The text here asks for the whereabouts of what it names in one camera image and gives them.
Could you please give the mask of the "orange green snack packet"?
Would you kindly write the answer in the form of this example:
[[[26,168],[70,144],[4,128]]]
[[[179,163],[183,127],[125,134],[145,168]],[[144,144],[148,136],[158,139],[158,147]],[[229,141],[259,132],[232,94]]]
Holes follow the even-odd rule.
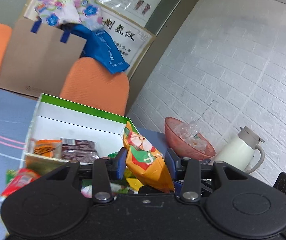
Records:
[[[127,167],[144,186],[151,186],[164,193],[174,191],[163,154],[143,135],[136,133],[130,122],[124,127],[123,145],[127,149]]]

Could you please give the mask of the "dark red snack packet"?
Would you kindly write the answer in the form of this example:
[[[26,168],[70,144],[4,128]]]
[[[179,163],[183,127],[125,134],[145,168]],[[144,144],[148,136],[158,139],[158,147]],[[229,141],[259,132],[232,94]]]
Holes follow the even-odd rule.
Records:
[[[93,141],[61,138],[61,158],[92,164],[99,155]]]

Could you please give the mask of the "green white cardboard box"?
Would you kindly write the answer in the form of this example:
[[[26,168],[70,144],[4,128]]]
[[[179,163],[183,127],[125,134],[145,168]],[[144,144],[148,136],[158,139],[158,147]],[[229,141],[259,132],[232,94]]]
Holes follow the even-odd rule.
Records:
[[[118,152],[123,147],[123,132],[128,122],[132,123],[125,116],[41,94],[26,135],[24,166],[45,174],[66,163],[34,154],[34,143],[41,139],[91,140],[96,143],[99,157]]]

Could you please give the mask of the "white thermos jug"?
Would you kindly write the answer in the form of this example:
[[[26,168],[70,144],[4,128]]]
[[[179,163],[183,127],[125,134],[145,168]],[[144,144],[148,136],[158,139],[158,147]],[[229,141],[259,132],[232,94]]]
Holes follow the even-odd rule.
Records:
[[[253,173],[265,159],[265,152],[259,145],[260,142],[264,142],[264,140],[249,127],[241,127],[240,132],[214,156],[210,164],[225,162],[247,174]],[[251,169],[246,170],[256,150],[260,153],[259,161]]]

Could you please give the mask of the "orange black snack packet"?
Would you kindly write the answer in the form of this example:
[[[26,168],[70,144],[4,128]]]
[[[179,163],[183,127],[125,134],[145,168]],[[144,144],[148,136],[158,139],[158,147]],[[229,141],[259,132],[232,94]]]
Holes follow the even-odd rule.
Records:
[[[42,139],[34,144],[33,153],[48,158],[61,158],[61,140]]]

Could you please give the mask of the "right orange chair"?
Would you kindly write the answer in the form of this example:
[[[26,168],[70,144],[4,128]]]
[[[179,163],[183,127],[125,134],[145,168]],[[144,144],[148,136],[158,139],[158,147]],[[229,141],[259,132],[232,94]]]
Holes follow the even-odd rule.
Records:
[[[111,74],[99,62],[82,57],[71,67],[59,97],[124,116],[129,81],[124,73]]]

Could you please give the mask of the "red chip bag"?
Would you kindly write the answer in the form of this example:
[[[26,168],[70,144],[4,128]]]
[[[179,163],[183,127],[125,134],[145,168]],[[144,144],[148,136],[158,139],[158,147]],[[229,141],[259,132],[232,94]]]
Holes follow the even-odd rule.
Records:
[[[28,168],[21,168],[17,171],[8,170],[6,172],[6,187],[0,194],[0,202],[2,203],[9,195],[40,177],[38,173]]]

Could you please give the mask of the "blue fabric bag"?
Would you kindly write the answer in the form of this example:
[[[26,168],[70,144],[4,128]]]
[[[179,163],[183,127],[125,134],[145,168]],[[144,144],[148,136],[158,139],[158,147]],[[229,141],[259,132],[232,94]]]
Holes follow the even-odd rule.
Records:
[[[64,29],[86,40],[80,58],[90,57],[96,60],[111,74],[121,73],[129,68],[113,39],[104,29],[92,31],[81,24],[67,24]]]

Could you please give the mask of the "framed calligraphy poster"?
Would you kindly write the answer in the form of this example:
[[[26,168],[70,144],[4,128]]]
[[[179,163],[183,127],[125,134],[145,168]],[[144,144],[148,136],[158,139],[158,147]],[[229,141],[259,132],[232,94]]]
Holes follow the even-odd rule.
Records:
[[[131,78],[147,49],[153,43],[155,35],[105,5],[102,5],[101,9],[104,29],[113,39],[123,59],[129,64],[125,73],[128,78]]]

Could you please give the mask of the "brown cardboard sheet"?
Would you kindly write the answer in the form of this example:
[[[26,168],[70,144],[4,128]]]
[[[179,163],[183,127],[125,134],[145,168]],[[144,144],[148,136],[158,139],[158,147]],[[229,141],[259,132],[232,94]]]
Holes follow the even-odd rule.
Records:
[[[69,31],[19,19],[2,60],[0,88],[35,98],[42,93],[59,96],[85,44]]]

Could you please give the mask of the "floral patterned cloth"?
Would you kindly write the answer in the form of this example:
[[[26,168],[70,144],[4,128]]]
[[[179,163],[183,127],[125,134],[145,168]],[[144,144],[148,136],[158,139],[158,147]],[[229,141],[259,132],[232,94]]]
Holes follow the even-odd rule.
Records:
[[[38,0],[35,10],[38,19],[50,26],[81,24],[91,31],[103,28],[102,9],[96,0]]]

